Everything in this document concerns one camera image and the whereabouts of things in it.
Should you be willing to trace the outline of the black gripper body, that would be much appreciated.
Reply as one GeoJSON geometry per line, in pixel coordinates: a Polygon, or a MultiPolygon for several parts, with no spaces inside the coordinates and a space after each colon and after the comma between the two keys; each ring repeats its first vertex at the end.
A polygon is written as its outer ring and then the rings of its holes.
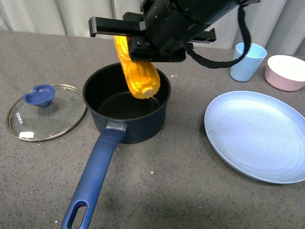
{"type": "Polygon", "coordinates": [[[191,39],[238,7],[244,51],[233,62],[240,62],[251,46],[244,8],[254,3],[253,0],[145,0],[141,10],[146,33],[127,37],[130,58],[133,61],[182,62],[188,54],[196,62],[209,62],[193,50],[191,39]]]}

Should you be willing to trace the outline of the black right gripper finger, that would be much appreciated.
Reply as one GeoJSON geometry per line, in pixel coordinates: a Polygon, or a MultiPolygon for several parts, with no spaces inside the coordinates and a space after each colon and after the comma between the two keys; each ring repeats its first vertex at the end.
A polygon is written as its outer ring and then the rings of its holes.
{"type": "Polygon", "coordinates": [[[196,35],[191,39],[191,42],[196,43],[212,43],[216,41],[215,28],[210,31],[202,31],[200,34],[196,35]]]}

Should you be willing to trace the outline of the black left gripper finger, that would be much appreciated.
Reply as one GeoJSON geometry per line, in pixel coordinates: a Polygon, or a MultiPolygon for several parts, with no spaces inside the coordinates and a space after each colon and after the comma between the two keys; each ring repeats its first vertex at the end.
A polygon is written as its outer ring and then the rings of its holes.
{"type": "Polygon", "coordinates": [[[90,36],[118,35],[118,36],[144,36],[146,33],[145,22],[115,20],[100,17],[89,19],[90,36]]]}

